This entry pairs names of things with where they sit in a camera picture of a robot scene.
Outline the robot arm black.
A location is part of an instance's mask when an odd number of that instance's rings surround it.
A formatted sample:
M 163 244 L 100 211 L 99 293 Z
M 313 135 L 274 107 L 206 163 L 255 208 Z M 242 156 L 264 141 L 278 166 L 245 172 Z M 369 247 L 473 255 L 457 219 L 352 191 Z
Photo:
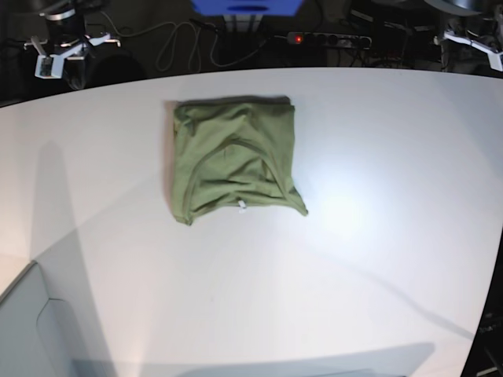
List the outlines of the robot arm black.
M 442 69 L 449 67 L 450 46 L 457 43 L 486 55 L 490 68 L 502 71 L 501 1 L 428 1 L 444 14 L 433 38 L 441 49 Z
M 46 22 L 48 38 L 32 36 L 24 48 L 36 51 L 34 75 L 38 79 L 62 79 L 72 90 L 82 90 L 87 81 L 87 61 L 105 43 L 121 46 L 107 31 L 93 36 L 87 30 L 86 16 L 99 13 L 108 1 L 28 1 L 27 10 Z

